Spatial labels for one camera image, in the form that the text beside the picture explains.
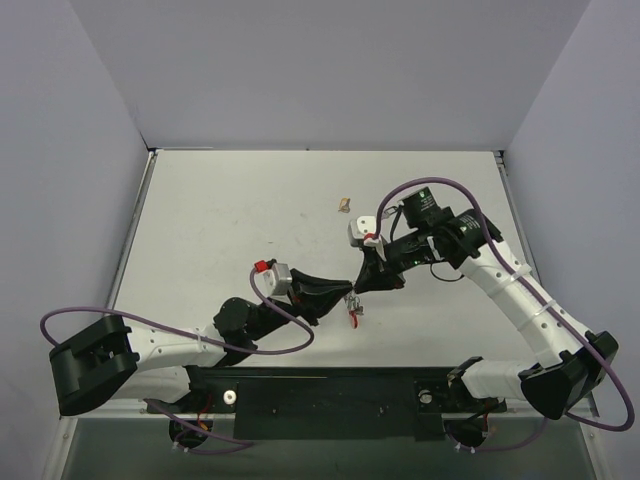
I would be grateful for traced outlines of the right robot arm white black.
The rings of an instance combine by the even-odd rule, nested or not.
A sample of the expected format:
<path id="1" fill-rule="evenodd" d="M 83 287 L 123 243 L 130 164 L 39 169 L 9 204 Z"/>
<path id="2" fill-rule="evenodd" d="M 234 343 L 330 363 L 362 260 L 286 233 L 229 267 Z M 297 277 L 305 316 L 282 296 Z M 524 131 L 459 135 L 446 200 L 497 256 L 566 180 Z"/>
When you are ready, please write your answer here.
<path id="1" fill-rule="evenodd" d="M 494 302 L 531 348 L 535 362 L 472 357 L 448 374 L 449 402 L 468 409 L 479 400 L 519 399 L 557 420 L 604 378 L 619 345 L 606 331 L 594 333 L 562 310 L 535 281 L 501 232 L 475 209 L 456 215 L 440 207 L 429 188 L 402 199 L 410 233 L 388 241 L 373 216 L 350 221 L 351 246 L 363 253 L 358 294 L 401 289 L 406 271 L 447 263 Z"/>

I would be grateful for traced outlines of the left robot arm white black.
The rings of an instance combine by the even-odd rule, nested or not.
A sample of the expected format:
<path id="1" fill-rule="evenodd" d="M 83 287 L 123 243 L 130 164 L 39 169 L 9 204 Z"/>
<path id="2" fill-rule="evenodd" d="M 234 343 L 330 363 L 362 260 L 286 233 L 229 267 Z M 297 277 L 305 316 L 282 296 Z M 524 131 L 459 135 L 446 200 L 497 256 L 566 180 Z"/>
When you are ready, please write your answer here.
<path id="1" fill-rule="evenodd" d="M 232 297 L 203 327 L 180 329 L 97 309 L 98 320 L 52 343 L 49 361 L 61 415 L 88 413 L 112 399 L 150 398 L 195 411 L 206 397 L 197 369 L 265 355 L 259 340 L 288 324 L 310 332 L 352 291 L 348 280 L 309 276 L 282 263 L 258 263 L 250 277 L 265 280 L 260 303 Z"/>

